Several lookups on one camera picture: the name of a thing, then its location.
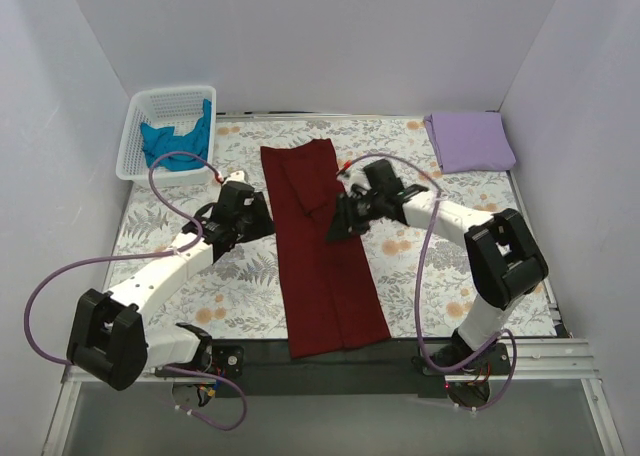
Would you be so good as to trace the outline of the dark red t-shirt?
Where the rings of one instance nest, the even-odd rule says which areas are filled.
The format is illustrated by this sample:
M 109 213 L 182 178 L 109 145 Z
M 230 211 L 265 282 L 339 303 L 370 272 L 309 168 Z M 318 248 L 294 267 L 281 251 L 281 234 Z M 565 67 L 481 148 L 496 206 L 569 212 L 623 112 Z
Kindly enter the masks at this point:
M 331 141 L 261 147 L 273 214 L 289 351 L 303 358 L 389 339 L 359 238 L 326 237 L 344 191 Z

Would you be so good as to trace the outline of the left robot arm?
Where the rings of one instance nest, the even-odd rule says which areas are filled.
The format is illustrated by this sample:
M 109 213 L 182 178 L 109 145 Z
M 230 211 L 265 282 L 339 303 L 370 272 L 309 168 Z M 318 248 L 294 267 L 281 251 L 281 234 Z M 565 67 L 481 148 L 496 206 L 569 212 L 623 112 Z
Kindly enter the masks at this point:
M 176 365 L 193 376 L 212 369 L 213 339 L 188 323 L 151 330 L 151 317 L 191 277 L 236 245 L 272 235 L 264 195 L 242 171 L 222 183 L 217 201 L 201 207 L 175 237 L 170 254 L 152 260 L 105 292 L 79 299 L 67 359 L 121 391 L 151 368 Z

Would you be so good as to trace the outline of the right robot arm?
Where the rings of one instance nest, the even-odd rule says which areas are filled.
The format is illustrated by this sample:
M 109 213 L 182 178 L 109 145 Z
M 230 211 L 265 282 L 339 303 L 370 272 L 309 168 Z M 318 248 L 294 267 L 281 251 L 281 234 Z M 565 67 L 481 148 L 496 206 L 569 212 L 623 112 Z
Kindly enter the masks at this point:
M 464 373 L 479 371 L 489 360 L 487 347 L 513 310 L 549 274 L 529 226 L 512 208 L 494 213 L 477 210 L 445 200 L 437 184 L 404 185 L 392 167 L 392 157 L 373 154 L 367 159 L 362 181 L 348 168 L 338 172 L 347 181 L 347 191 L 336 200 L 328 241 L 360 236 L 371 222 L 386 218 L 464 249 L 476 298 L 451 337 L 452 359 Z

